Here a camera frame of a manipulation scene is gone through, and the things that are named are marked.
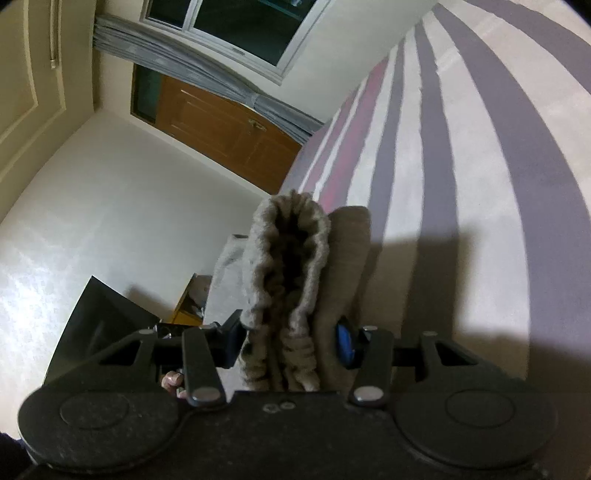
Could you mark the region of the person's left hand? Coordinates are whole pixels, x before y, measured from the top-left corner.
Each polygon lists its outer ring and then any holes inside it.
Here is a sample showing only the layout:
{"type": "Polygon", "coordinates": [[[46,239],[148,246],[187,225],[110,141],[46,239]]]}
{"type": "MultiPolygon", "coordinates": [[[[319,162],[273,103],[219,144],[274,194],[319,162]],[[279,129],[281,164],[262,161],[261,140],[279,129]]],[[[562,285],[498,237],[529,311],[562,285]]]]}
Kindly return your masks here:
{"type": "Polygon", "coordinates": [[[170,371],[160,379],[160,386],[176,399],[185,400],[187,392],[184,388],[184,376],[180,372],[170,371]]]}

